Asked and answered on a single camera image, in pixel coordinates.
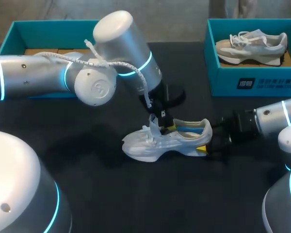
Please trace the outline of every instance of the sneaker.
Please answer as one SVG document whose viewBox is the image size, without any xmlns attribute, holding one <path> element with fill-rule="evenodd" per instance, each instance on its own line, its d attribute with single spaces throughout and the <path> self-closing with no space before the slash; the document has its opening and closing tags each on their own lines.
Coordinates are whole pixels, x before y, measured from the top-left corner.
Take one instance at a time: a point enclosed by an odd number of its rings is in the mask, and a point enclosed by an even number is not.
<svg viewBox="0 0 291 233">
<path fill-rule="evenodd" d="M 165 134 L 161 133 L 158 119 L 153 114 L 150 115 L 149 122 L 149 127 L 143 126 L 142 130 L 124 137 L 122 149 L 129 157 L 143 162 L 155 162 L 170 150 L 187 156 L 206 156 L 196 148 L 208 144 L 211 140 L 212 128 L 207 119 L 200 122 L 174 119 L 176 127 L 181 127 L 181 131 L 176 129 Z M 200 133 L 194 133 L 194 129 L 200 130 Z"/>
<path fill-rule="evenodd" d="M 219 58 L 231 64 L 253 59 L 266 65 L 280 66 L 283 60 L 280 57 L 288 46 L 287 34 L 267 35 L 260 29 L 229 37 L 229 40 L 217 42 L 215 47 Z"/>
</svg>

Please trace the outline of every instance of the blue box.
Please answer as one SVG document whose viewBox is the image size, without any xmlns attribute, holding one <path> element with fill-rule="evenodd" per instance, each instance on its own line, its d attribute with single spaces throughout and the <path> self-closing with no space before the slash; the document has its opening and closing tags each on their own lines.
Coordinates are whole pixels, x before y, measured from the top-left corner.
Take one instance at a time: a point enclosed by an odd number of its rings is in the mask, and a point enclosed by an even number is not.
<svg viewBox="0 0 291 233">
<path fill-rule="evenodd" d="M 0 55 L 23 55 L 26 49 L 87 49 L 93 44 L 98 20 L 14 21 L 0 47 Z M 44 98 L 70 98 L 71 93 L 53 93 Z"/>
<path fill-rule="evenodd" d="M 291 67 L 220 66 L 215 42 L 229 39 L 230 34 L 237 35 L 242 31 L 256 29 L 270 35 L 285 32 L 291 56 L 291 19 L 208 20 L 204 54 L 213 96 L 291 97 Z M 237 89 L 241 82 L 248 84 L 247 89 Z"/>
</svg>

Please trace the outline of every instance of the black cloth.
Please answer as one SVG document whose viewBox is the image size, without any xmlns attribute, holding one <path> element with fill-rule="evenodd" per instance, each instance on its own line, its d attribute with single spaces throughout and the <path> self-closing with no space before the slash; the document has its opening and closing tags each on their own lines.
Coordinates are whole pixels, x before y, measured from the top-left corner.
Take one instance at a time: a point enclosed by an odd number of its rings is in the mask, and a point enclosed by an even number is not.
<svg viewBox="0 0 291 233">
<path fill-rule="evenodd" d="M 184 86 L 175 118 L 215 121 L 232 109 L 284 98 L 213 98 L 203 43 L 151 43 L 166 82 Z M 168 152 L 155 163 L 128 158 L 122 138 L 147 124 L 137 96 L 118 79 L 113 99 L 90 107 L 77 99 L 0 102 L 0 131 L 27 142 L 62 191 L 74 233 L 264 233 L 261 206 L 282 175 L 276 139 L 207 160 Z"/>
</svg>

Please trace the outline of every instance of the shoe box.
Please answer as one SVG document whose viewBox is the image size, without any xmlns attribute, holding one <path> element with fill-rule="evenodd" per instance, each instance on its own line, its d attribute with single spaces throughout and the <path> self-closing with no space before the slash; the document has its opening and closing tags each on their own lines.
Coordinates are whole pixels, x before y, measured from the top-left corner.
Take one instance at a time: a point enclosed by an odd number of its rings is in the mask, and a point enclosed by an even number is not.
<svg viewBox="0 0 291 233">
<path fill-rule="evenodd" d="M 247 60 L 239 65 L 219 61 L 215 43 L 229 35 L 260 29 L 268 35 L 288 36 L 288 50 L 281 66 Z M 213 96 L 291 97 L 291 19 L 209 19 L 204 56 Z"/>
</svg>

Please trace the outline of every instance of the screw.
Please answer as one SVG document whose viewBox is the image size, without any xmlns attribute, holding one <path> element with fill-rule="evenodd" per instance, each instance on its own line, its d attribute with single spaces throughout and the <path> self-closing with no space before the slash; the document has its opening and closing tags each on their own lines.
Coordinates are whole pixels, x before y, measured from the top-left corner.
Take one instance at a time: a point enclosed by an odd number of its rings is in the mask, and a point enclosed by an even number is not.
<svg viewBox="0 0 291 233">
<path fill-rule="evenodd" d="M 6 213 L 9 213 L 11 212 L 11 207 L 9 206 L 9 204 L 7 203 L 3 203 L 1 206 L 0 206 L 1 210 L 3 212 L 6 212 Z"/>
</svg>

